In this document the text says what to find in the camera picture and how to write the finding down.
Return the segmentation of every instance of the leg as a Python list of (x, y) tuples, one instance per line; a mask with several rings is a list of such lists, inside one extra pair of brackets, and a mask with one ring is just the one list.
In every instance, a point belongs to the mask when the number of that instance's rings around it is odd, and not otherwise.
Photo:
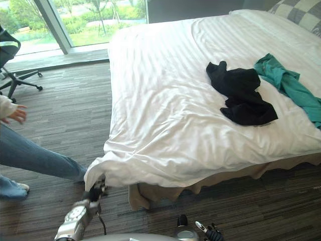
[(27, 191), (15, 181), (0, 175), (0, 199), (23, 200), (27, 197)]
[(1, 124), (0, 164), (83, 181), (86, 169), (69, 157), (49, 151)]

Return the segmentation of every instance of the person's hand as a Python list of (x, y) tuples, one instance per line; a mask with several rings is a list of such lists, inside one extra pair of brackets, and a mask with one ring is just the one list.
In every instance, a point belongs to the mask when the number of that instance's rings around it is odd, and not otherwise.
[[(18, 121), (20, 124), (26, 121), (27, 118), (27, 113), (23, 109), (19, 108), (27, 108), (25, 105), (18, 105), (18, 108), (16, 109), (15, 112), (13, 112), (11, 115), (8, 116), (8, 118), (14, 119), (15, 121)], [(2, 118), (1, 119), (4, 123), (9, 124), (10, 122), (8, 121), (7, 118)]]

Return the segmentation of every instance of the white sleeve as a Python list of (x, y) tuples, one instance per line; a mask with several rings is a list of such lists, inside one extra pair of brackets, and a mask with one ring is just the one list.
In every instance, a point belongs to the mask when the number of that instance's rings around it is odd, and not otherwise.
[(11, 115), (16, 111), (17, 107), (18, 105), (13, 104), (8, 97), (0, 95), (0, 119)]

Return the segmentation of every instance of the greenery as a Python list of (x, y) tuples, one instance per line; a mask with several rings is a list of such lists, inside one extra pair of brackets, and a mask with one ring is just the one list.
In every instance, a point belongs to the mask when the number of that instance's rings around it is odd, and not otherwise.
[[(112, 35), (121, 28), (133, 24), (122, 23), (121, 20), (139, 20), (145, 18), (144, 0), (138, 0), (134, 6), (117, 6), (117, 0), (54, 0), (55, 6), (65, 9), (62, 21), (76, 46), (108, 42)], [(85, 5), (87, 12), (77, 16), (75, 6)], [(117, 20), (117, 24), (107, 25), (104, 20)], [(89, 27), (89, 22), (96, 22)], [(54, 43), (52, 35), (33, 0), (10, 0), (9, 9), (0, 9), (0, 23), (9, 33), (23, 41), (37, 43)], [(19, 29), (29, 27), (26, 33)]]

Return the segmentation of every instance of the office chair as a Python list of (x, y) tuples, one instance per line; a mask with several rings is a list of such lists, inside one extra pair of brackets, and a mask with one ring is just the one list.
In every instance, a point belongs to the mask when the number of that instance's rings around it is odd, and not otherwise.
[(35, 75), (35, 74), (38, 74), (39, 77), (42, 77), (42, 74), (38, 70), (33, 71), (31, 73), (24, 74), (24, 75), (16, 76), (15, 74), (7, 71), (4, 68), (4, 65), (9, 60), (11, 60), (15, 57), (15, 55), (17, 54), (17, 52), (19, 51), (19, 49), (21, 47), (21, 43), (19, 40), (15, 39), (13, 36), (11, 36), (5, 29), (3, 29), (1, 27), (1, 25), (0, 25), (0, 43), (2, 43), (2, 45), (0, 45), (0, 69), (3, 69), (6, 72), (6, 75), (11, 78), (11, 80), (8, 83), (6, 83), (0, 87), (0, 90), (10, 86), (8, 98), (10, 98), (13, 103), (15, 103), (16, 100), (11, 97), (12, 97), (12, 94), (14, 93), (14, 90), (16, 89), (17, 85), (26, 84), (26, 85), (36, 87), (39, 91), (42, 90), (43, 88), (41, 86), (37, 86), (35, 84), (31, 84), (31, 83), (23, 81), (24, 79), (26, 79), (32, 75)]

